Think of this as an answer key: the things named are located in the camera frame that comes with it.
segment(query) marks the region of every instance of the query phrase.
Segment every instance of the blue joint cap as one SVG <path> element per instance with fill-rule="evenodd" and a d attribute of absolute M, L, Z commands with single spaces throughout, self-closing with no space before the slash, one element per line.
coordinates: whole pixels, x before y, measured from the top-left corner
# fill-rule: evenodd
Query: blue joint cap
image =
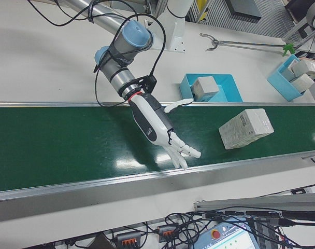
<path fill-rule="evenodd" d="M 150 33 L 146 28 L 135 20 L 130 20 L 122 31 L 124 39 L 134 47 L 144 47 L 149 38 Z"/>
<path fill-rule="evenodd" d="M 94 60 L 95 60 L 95 63 L 97 65 L 99 65 L 100 63 L 100 60 L 102 59 L 102 57 L 104 56 L 105 52 L 108 50 L 109 46 L 104 46 L 102 47 L 101 49 L 99 49 L 96 53 L 95 53 L 95 56 L 94 56 Z"/>

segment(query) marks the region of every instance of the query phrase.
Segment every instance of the robotic arm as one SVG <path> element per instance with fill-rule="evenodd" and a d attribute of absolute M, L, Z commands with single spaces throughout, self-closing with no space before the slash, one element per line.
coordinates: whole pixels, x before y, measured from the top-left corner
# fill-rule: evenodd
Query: robotic arm
<path fill-rule="evenodd" d="M 95 4 L 95 0 L 64 0 L 63 2 L 78 12 L 88 7 L 87 11 L 82 13 L 88 18 L 109 13 L 119 15 L 105 5 Z M 187 168 L 182 153 L 196 158 L 199 158 L 201 153 L 177 137 L 166 113 L 178 105 L 189 104 L 191 100 L 183 100 L 164 108 L 151 95 L 156 83 L 154 76 L 136 79 L 127 68 L 136 54 L 152 46 L 154 39 L 152 33 L 139 22 L 134 20 L 125 22 L 116 15 L 95 17 L 94 23 L 116 35 L 109 46 L 101 48 L 95 54 L 96 70 L 103 72 L 119 96 L 128 100 L 133 117 L 146 138 L 152 144 L 162 146 L 176 168 L 180 166 Z"/>

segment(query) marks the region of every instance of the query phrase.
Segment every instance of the emergency stop button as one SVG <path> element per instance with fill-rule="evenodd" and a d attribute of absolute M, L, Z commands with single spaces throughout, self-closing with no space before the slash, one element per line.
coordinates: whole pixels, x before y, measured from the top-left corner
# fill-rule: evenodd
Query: emergency stop button
<path fill-rule="evenodd" d="M 219 231 L 213 230 L 213 231 L 211 232 L 211 236 L 212 236 L 213 239 L 219 239 L 220 236 L 221 236 L 221 234 L 220 234 Z"/>

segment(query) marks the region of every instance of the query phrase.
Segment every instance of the green object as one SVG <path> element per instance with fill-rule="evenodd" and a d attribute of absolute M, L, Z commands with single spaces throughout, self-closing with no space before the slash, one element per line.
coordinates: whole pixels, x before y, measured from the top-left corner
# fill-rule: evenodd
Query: green object
<path fill-rule="evenodd" d="M 295 53 L 295 50 L 294 50 L 294 47 L 293 47 L 293 43 L 285 44 L 283 46 L 283 50 L 284 50 L 283 56 L 285 56 L 288 51 L 290 51 L 290 54 L 294 54 Z"/>
<path fill-rule="evenodd" d="M 264 108 L 275 132 L 225 150 L 218 128 L 247 108 Z M 189 167 L 315 150 L 315 106 L 187 106 L 169 115 L 178 136 L 202 152 Z M 0 191 L 173 169 L 130 107 L 0 108 Z"/>

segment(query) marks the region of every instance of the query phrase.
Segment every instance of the blue tray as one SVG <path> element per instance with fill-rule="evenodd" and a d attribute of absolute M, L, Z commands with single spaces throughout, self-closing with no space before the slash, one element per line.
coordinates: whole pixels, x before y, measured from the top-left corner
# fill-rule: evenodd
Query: blue tray
<path fill-rule="evenodd" d="M 295 55 L 290 55 L 290 57 L 280 65 L 276 71 L 274 71 L 267 80 L 269 83 L 287 100 L 291 101 L 297 97 L 304 95 L 300 93 L 284 76 L 281 74 L 284 70 L 288 68 L 293 60 L 299 61 Z"/>
<path fill-rule="evenodd" d="M 220 91 L 207 102 L 242 102 L 238 88 L 231 74 L 186 74 L 179 88 L 184 99 L 193 99 L 191 85 L 198 77 L 212 76 Z"/>

